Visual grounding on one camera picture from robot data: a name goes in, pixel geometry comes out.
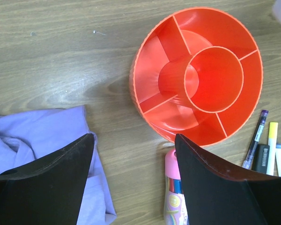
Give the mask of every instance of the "wooden table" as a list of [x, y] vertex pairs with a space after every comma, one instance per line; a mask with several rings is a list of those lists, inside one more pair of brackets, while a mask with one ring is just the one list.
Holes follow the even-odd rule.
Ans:
[[[262, 95], [234, 136], [207, 149], [241, 165], [261, 109], [279, 122], [281, 142], [281, 25], [272, 0], [0, 0], [0, 114], [86, 105], [98, 134], [118, 219], [114, 224], [163, 222], [164, 156], [173, 146], [139, 116], [130, 99], [133, 57], [167, 15], [209, 6], [249, 29], [264, 63]], [[267, 130], [261, 138], [266, 143]]]

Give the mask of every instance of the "round desk organizer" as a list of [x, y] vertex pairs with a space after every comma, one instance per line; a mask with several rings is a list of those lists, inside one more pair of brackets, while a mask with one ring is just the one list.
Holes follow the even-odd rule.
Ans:
[[194, 7], [162, 20], [138, 50], [132, 99], [146, 122], [200, 146], [233, 135], [253, 113], [263, 69], [249, 31], [218, 9]]

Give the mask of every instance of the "yellow highlighter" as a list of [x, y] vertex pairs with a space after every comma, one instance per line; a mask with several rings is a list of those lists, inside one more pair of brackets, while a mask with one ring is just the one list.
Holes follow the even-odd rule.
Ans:
[[270, 122], [270, 129], [268, 131], [268, 141], [267, 141], [267, 144], [270, 146], [270, 151], [268, 154], [268, 164], [267, 164], [266, 173], [272, 176], [274, 175], [277, 135], [278, 135], [278, 123]]

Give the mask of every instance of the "purple fabric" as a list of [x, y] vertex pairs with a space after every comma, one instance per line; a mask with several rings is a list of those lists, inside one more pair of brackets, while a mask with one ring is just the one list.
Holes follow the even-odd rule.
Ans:
[[[61, 149], [86, 133], [92, 132], [85, 120], [84, 106], [0, 116], [0, 173]], [[78, 225], [110, 224], [116, 218], [96, 145], [95, 135]]]

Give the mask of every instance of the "towel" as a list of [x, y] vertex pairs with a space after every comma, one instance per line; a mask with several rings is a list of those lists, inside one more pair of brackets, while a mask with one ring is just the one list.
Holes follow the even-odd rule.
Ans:
[[[92, 133], [84, 106], [0, 116], [0, 174], [48, 155]], [[116, 219], [107, 179], [97, 152], [97, 136], [77, 225], [104, 225]]]

